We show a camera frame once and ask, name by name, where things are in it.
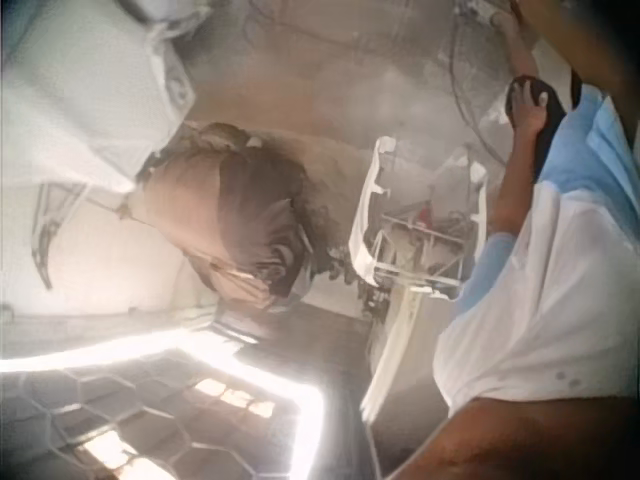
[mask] wire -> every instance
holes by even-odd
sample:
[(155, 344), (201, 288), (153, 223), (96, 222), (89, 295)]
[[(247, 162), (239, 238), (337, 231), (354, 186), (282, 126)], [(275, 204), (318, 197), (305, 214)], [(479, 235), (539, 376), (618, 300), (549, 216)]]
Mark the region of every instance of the wire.
[(451, 41), (449, 46), (449, 80), (451, 81), (451, 92), (453, 93), (453, 98), (456, 102), (456, 107), (458, 108), (458, 112), (462, 117), (464, 123), (473, 131), (475, 136), (478, 138), (480, 144), (484, 147), (491, 157), (500, 163), (502, 166), (506, 166), (507, 162), (502, 158), (502, 156), (493, 148), (489, 142), (487, 142), (480, 131), (480, 127), (478, 125), (478, 121), (475, 118), (473, 113), (473, 107), (471, 106), (471, 102), (466, 97), (464, 92), (459, 88), (458, 81), (456, 79), (455, 74), (455, 58), (458, 44), (458, 37), (460, 34), (460, 15), (454, 11), (453, 13), (453, 24), (451, 27)]

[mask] sleeve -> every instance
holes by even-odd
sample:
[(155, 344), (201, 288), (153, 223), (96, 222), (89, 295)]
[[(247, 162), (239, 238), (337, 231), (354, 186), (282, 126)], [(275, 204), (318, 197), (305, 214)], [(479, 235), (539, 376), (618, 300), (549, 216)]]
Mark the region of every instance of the sleeve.
[(516, 237), (510, 233), (500, 232), (489, 237), (471, 278), (465, 283), (462, 294), (456, 301), (456, 317), (471, 310), (493, 288), (515, 243)]
[(580, 105), (563, 120), (540, 182), (603, 200), (616, 223), (640, 239), (640, 174), (613, 102), (584, 85)]

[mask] white t-shirt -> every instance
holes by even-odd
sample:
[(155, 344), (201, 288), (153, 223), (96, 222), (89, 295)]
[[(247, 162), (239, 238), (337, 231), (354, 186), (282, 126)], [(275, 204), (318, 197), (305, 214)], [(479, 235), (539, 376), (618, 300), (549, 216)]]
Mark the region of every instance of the white t-shirt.
[(476, 397), (636, 397), (639, 252), (593, 195), (537, 185), (494, 287), (440, 336), (450, 415)]

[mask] person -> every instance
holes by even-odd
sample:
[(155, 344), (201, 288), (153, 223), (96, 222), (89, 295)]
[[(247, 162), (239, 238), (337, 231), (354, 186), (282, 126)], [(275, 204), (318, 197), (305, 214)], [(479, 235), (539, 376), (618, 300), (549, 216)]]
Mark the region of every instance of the person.
[(557, 0), (512, 3), (584, 84), (560, 111), (516, 18), (494, 17), (518, 75), (513, 151), (436, 348), (449, 419), (391, 478), (640, 478), (637, 83)]

